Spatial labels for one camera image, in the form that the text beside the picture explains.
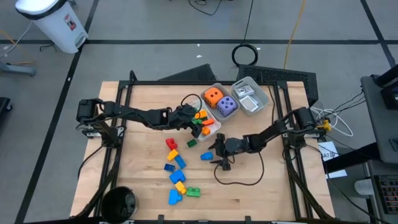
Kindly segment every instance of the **label sticker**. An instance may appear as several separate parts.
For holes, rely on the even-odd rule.
[[[67,23],[70,30],[74,30],[76,28],[75,21],[73,21],[72,16],[70,16],[69,14],[67,14],[65,18],[63,18],[63,20]]]

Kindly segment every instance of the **red lego brick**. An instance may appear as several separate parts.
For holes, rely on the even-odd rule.
[[[175,143],[174,138],[166,139],[166,144],[169,146],[170,150],[177,149],[177,143]]]

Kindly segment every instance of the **purple dice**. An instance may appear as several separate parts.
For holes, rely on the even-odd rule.
[[[236,103],[232,97],[224,96],[217,103],[217,109],[224,117],[227,117],[236,109]]]

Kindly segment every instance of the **yellow cable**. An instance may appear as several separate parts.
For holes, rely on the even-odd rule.
[[[299,26],[299,23],[300,23],[300,20],[301,20],[301,15],[303,14],[303,11],[304,11],[304,7],[305,7],[305,0],[303,0],[303,3],[301,4],[300,14],[298,14],[298,19],[296,21],[296,25],[294,26],[292,35],[290,36],[290,39],[289,39],[289,43],[287,44],[286,54],[285,54],[285,62],[284,62],[284,69],[286,69],[286,62],[287,62],[287,56],[289,55],[290,43],[293,40],[293,36],[294,36],[294,33],[296,32],[297,26]]]
[[[6,33],[6,31],[4,30],[0,30],[0,34],[2,34],[3,36],[5,36],[11,43],[15,44],[15,42],[12,40],[12,38]],[[29,57],[32,62],[16,62],[16,63],[12,63],[12,64],[34,64],[35,60],[33,59],[33,57],[30,55],[30,53],[28,53],[27,51],[25,51],[21,46],[16,45],[16,47],[22,51],[23,54],[25,54],[25,56]]]

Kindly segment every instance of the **white cable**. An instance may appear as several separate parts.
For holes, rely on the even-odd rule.
[[[335,129],[336,131],[340,132],[341,134],[344,134],[345,136],[348,136],[348,137],[353,137],[353,136],[354,136],[354,133],[353,133],[353,131],[351,130],[351,128],[349,128],[348,124],[347,124],[346,122],[344,122],[343,119],[340,118],[340,117],[335,113],[334,110],[332,110],[332,109],[320,109],[320,108],[316,108],[316,107],[313,106],[313,107],[311,107],[311,111],[313,111],[314,113],[317,114],[317,118],[315,118],[316,120],[320,119],[320,118],[322,117],[322,114],[323,114],[323,113],[335,115],[336,121],[335,121],[334,124],[330,124],[330,126],[331,126],[333,129]],[[338,122],[339,120],[343,123],[344,126],[346,126],[347,130],[349,131],[349,134],[348,134],[348,133],[345,133],[345,132],[343,132],[343,131],[341,131],[341,130],[338,129],[338,128],[336,128],[337,122]]]
[[[21,35],[21,37],[17,40],[17,42],[15,42],[15,44],[4,54],[0,55],[0,58],[6,56],[9,52],[12,52],[12,50],[14,50],[14,48],[17,46],[17,44],[19,43],[19,41],[26,35],[27,31],[30,29],[30,26],[32,25],[33,21],[31,21],[29,23],[29,25],[27,26],[25,32]]]

